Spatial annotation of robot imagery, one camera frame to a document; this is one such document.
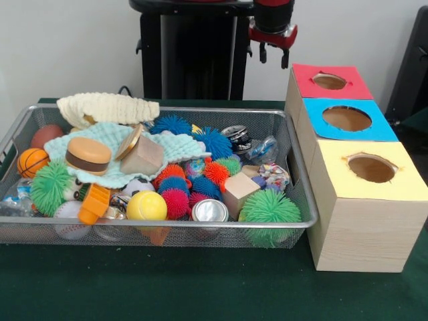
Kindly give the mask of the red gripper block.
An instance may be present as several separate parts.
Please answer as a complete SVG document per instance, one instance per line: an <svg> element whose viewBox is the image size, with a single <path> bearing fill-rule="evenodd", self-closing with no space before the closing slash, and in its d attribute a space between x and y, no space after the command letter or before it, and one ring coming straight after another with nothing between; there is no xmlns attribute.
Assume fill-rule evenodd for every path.
<svg viewBox="0 0 428 321"><path fill-rule="evenodd" d="M265 44L278 47L283 50L281 60L281 68L288 69L289 66L289 49L293 46L298 34L298 26L296 24L289 24L283 32L279 33L266 33L256 27L254 17L249 18L249 38L250 40L259 42L259 60L262 64L267 61L267 51Z"/></svg>

